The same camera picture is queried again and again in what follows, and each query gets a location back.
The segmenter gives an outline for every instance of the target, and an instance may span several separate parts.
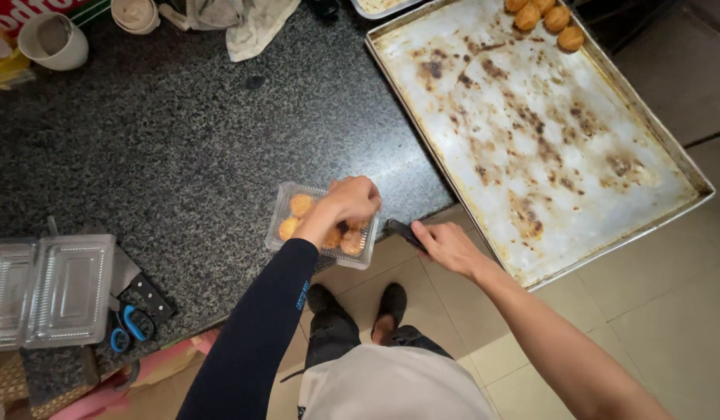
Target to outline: foot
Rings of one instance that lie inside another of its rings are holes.
[[[376,322],[370,331],[370,338],[374,344],[387,345],[390,342],[393,332],[402,322],[404,311],[406,311],[406,291],[402,285],[391,283],[383,291]]]
[[[326,308],[336,308],[342,310],[342,305],[339,304],[337,299],[334,297],[331,291],[329,291],[323,285],[315,284],[309,288],[306,293],[306,302],[309,305],[309,310],[314,314],[317,314],[320,310]]]

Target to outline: red packaging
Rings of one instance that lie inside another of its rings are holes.
[[[17,37],[20,28],[31,17],[47,12],[67,12],[85,5],[88,0],[0,0],[0,28]]]

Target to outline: black arm sleeve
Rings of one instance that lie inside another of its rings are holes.
[[[267,416],[272,382],[317,261],[316,246],[303,239],[290,239],[274,255],[225,322],[178,420]]]

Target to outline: person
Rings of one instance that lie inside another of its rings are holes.
[[[297,418],[491,418],[474,379],[445,349],[402,326],[406,295],[383,293],[371,334],[358,328],[321,285],[309,288],[330,228],[379,210],[366,177],[333,182],[294,236],[274,255],[225,322],[178,418],[265,418],[273,378],[303,305],[311,322]],[[426,257],[460,273],[493,302],[536,371],[577,418],[671,418],[660,403],[585,334],[479,252],[461,227],[411,225]]]

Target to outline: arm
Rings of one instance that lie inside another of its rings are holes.
[[[380,205],[366,177],[332,183],[238,301],[178,419],[267,416],[272,382],[300,320],[321,243],[339,221],[369,217]]]
[[[536,371],[577,418],[672,418],[588,336],[480,253],[461,227],[414,222],[412,229],[430,258],[486,293]]]

